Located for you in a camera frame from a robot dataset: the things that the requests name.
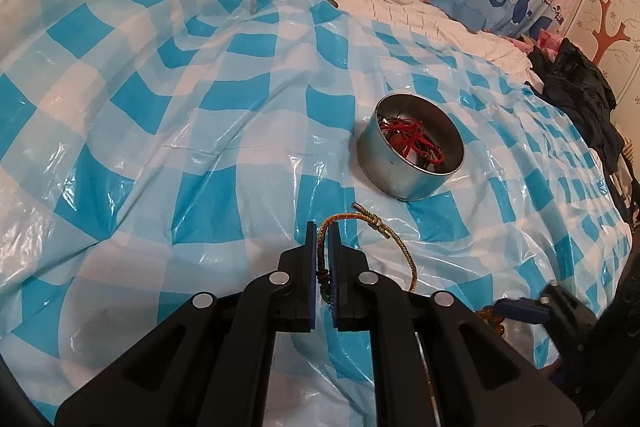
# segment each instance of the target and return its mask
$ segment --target blue and white plastic sheet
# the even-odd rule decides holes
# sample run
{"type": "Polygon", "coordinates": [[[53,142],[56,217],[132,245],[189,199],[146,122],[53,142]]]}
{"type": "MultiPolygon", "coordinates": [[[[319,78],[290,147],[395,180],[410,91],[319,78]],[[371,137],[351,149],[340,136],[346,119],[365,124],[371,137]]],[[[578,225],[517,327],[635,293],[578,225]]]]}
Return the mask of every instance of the blue and white plastic sheet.
{"type": "MultiPolygon", "coordinates": [[[[189,296],[241,291],[353,201],[406,242],[421,294],[479,309],[558,279],[596,312],[612,299],[629,232],[602,172],[567,117],[485,60],[325,0],[2,0],[0,18],[0,353],[50,420],[189,296]],[[354,154],[393,90],[465,141],[416,203],[354,154]]],[[[395,244],[340,226],[408,286],[395,244]]],[[[525,354],[554,359],[541,328],[525,354]]],[[[313,333],[276,340],[267,425],[374,411],[367,335],[318,302],[313,333]]]]}

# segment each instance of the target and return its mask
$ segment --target silver screw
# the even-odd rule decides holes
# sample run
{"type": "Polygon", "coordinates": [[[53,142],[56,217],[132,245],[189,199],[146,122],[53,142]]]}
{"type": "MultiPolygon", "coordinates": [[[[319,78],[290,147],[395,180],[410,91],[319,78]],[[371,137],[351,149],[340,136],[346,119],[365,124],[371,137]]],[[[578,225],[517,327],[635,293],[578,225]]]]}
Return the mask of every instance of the silver screw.
{"type": "Polygon", "coordinates": [[[198,293],[191,299],[191,304],[200,309],[208,308],[213,304],[213,297],[208,293],[198,293]]]}
{"type": "Polygon", "coordinates": [[[362,284],[375,284],[378,282],[378,274],[373,272],[362,272],[358,275],[358,280],[362,284]]]}
{"type": "Polygon", "coordinates": [[[453,298],[453,295],[451,295],[449,292],[438,292],[433,297],[433,300],[438,306],[442,306],[443,308],[448,308],[456,301],[453,298]]]}
{"type": "Polygon", "coordinates": [[[283,285],[289,282],[289,274],[287,272],[273,272],[269,276],[271,284],[283,285]]]}

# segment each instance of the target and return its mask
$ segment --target metal bowl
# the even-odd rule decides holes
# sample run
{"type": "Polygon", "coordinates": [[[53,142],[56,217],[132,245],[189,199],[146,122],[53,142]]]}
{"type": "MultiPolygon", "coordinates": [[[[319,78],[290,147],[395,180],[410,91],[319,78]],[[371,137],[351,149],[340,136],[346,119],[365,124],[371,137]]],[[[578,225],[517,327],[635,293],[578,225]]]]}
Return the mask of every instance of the metal bowl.
{"type": "Polygon", "coordinates": [[[358,161],[364,173],[384,193],[401,201],[429,197],[462,165],[465,146],[456,126],[429,100],[411,93],[392,93],[378,102],[371,120],[358,138],[358,161]],[[426,137],[440,148],[444,162],[421,168],[403,158],[380,129],[382,118],[421,121],[426,137]]]}

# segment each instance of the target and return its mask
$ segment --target pile of clothes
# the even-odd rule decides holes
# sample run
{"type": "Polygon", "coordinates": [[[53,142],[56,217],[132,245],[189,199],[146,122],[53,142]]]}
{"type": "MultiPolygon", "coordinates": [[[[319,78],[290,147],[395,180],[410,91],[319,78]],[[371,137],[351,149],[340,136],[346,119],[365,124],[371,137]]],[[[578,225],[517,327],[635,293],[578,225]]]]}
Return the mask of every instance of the pile of clothes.
{"type": "Polygon", "coordinates": [[[630,143],[610,120],[616,98],[609,83],[569,39],[559,41],[555,37],[540,44],[536,43],[528,54],[534,73],[545,86],[542,92],[534,92],[563,111],[588,147],[598,154],[613,202],[633,228],[640,208],[640,185],[629,157],[630,143]]]}

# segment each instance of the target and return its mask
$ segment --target red cord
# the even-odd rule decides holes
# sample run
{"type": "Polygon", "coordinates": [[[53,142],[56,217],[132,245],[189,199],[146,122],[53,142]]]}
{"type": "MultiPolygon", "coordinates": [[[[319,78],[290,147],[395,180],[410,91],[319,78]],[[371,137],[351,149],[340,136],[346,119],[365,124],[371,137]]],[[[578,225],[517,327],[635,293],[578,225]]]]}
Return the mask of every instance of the red cord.
{"type": "Polygon", "coordinates": [[[403,158],[414,151],[428,164],[439,165],[444,162],[440,148],[424,135],[422,122],[413,118],[390,118],[380,120],[379,125],[389,145],[403,158]]]}

